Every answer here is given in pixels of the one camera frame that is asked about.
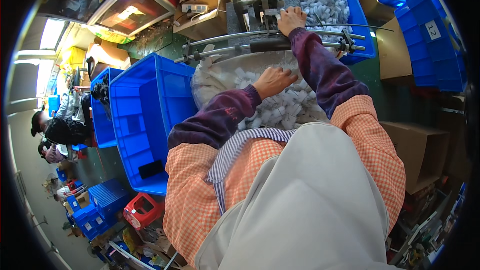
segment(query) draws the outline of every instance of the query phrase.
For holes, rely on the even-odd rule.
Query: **hand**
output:
[[[299,79],[298,75],[291,75],[292,70],[282,67],[268,67],[253,83],[261,100],[282,92],[286,87]]]
[[[288,37],[290,32],[297,27],[305,27],[307,14],[301,7],[289,6],[286,11],[280,10],[280,16],[277,16],[278,29]]]

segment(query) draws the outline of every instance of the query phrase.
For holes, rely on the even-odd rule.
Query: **label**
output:
[[[435,40],[441,37],[440,31],[438,30],[435,20],[425,23],[430,39]]]

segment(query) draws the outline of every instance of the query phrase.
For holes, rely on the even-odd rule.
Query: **glass cabinet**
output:
[[[97,25],[130,37],[174,12],[167,0],[43,0],[38,14]]]

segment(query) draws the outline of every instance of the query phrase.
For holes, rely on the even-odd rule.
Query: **orange checkered shirt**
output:
[[[405,196],[405,169],[390,137],[378,123],[368,95],[338,105],[330,124],[349,135],[378,189],[388,213],[390,232]],[[249,140],[225,179],[225,207],[244,200],[261,165],[279,155],[285,143],[266,138]],[[169,174],[163,228],[173,247],[192,266],[195,254],[220,219],[213,186],[204,179],[218,150],[206,144],[182,143],[168,153]]]

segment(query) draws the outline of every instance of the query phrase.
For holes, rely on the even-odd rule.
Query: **black handle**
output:
[[[282,51],[290,50],[291,43],[286,37],[274,39],[260,39],[250,42],[250,52]]]

